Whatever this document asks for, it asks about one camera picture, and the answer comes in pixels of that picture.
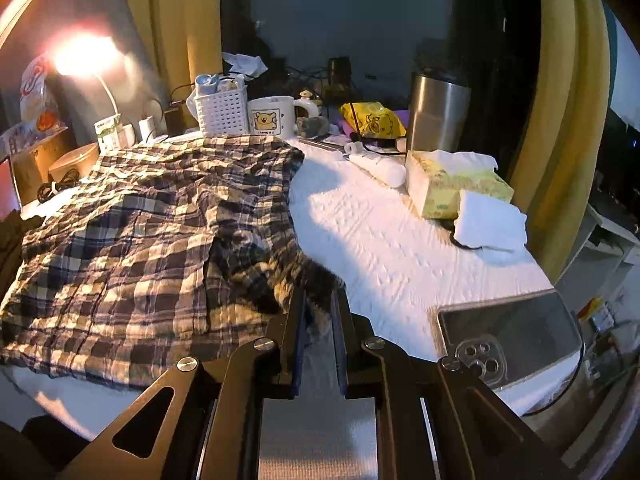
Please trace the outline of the snack chips bag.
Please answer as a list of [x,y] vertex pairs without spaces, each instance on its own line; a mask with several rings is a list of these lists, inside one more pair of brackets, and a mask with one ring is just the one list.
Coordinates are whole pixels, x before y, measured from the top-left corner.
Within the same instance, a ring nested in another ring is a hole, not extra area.
[[21,78],[21,121],[34,139],[43,139],[64,127],[58,104],[47,83],[51,72],[51,62],[46,54],[42,54],[27,65]]

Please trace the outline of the green white milk carton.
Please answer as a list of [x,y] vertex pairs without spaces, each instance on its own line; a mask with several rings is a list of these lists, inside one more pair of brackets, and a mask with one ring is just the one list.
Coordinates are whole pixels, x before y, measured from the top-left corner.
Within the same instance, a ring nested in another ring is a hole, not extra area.
[[118,151],[122,148],[122,135],[124,126],[120,120],[120,115],[115,114],[103,118],[94,124],[96,140],[98,141],[101,154]]

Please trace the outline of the white desk lamp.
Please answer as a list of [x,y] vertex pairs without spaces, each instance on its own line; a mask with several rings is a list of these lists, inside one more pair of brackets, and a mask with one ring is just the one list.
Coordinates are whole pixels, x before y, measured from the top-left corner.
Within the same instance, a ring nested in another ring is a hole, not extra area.
[[108,88],[103,74],[108,72],[122,57],[110,36],[98,36],[80,32],[63,40],[53,48],[51,61],[62,76],[78,79],[94,78],[99,81],[110,101],[113,116],[120,117],[120,111],[113,92]]

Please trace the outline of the white perforated basket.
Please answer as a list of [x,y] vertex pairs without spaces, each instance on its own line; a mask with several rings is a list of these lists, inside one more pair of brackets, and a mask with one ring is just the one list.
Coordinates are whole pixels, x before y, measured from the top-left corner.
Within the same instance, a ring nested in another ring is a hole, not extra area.
[[232,136],[250,132],[243,75],[201,74],[186,98],[186,107],[204,136]]

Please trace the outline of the yellow curtain left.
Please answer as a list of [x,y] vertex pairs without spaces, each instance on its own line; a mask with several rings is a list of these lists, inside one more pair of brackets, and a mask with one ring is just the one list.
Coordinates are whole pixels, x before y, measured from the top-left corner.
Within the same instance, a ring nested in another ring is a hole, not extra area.
[[188,91],[196,76],[222,71],[220,0],[127,2],[168,91]]

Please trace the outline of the plaid checkered pants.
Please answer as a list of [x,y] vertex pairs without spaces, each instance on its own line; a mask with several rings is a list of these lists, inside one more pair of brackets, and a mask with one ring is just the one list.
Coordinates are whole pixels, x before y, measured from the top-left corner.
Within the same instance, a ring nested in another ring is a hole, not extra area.
[[1,306],[1,359],[143,389],[178,359],[228,356],[290,310],[323,323],[340,280],[299,247],[290,187],[304,154],[217,136],[100,157],[28,233]]

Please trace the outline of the black power adapter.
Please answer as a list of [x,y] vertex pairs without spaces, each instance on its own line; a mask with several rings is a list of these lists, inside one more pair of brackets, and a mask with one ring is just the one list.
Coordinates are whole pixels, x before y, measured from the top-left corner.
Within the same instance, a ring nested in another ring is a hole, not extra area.
[[171,101],[164,110],[164,119],[168,136],[178,136],[186,131],[186,120],[183,114],[183,102]]

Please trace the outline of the yellow curtain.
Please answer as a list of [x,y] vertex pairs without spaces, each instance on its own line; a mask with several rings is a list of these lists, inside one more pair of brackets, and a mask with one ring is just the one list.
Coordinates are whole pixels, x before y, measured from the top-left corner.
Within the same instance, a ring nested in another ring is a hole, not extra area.
[[601,0],[540,0],[532,112],[510,183],[528,250],[556,282],[577,238],[596,170],[611,85]]
[[188,91],[196,76],[222,71],[220,0],[127,2],[168,91]]

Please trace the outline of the stainless steel tumbler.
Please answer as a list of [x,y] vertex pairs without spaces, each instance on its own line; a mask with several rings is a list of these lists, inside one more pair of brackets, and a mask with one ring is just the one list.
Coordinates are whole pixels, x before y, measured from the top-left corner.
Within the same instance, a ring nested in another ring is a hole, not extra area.
[[414,73],[407,129],[408,150],[457,151],[470,101],[470,88]]

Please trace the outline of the black folded garment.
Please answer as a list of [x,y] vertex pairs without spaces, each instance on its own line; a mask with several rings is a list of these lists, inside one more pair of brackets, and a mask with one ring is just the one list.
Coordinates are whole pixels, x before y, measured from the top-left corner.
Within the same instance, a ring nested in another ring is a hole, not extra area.
[[6,296],[22,264],[22,244],[24,236],[40,228],[44,219],[35,216],[24,220],[17,210],[12,210],[1,221],[0,230],[0,300]]

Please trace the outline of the white rolled tube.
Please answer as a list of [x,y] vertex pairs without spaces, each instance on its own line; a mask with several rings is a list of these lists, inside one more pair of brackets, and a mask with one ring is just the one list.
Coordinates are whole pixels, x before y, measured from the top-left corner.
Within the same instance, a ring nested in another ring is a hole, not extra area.
[[406,182],[406,167],[390,156],[366,150],[362,143],[346,144],[347,159],[389,188],[400,188]]

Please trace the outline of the white folded cloth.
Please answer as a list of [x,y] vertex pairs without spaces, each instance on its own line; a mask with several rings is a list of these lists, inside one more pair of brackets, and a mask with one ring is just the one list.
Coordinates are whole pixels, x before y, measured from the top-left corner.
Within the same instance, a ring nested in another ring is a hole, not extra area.
[[454,240],[472,249],[519,252],[527,243],[526,215],[503,200],[462,190]]

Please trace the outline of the white bear mug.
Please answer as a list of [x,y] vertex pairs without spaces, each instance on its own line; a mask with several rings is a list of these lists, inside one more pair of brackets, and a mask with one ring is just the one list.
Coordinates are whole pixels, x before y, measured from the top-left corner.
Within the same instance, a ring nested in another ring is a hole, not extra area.
[[286,140],[295,136],[297,109],[307,117],[320,115],[318,106],[311,99],[294,99],[292,96],[265,96],[247,102],[248,124],[254,134],[270,134]]

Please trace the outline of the brown cardboard box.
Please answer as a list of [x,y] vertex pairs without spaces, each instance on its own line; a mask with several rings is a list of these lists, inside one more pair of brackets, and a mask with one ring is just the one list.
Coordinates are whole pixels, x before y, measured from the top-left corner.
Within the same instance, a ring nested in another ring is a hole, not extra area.
[[49,179],[49,168],[74,148],[77,148],[77,142],[73,131],[63,128],[53,136],[10,156],[22,205],[37,199],[38,188]]

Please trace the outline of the yellow tissue box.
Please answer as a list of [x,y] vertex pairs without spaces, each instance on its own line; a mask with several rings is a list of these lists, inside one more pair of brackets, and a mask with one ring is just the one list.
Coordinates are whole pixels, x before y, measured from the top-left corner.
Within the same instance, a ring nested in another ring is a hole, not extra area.
[[460,192],[472,191],[510,203],[514,191],[497,174],[498,164],[490,155],[443,150],[408,151],[406,188],[419,216],[454,220]]

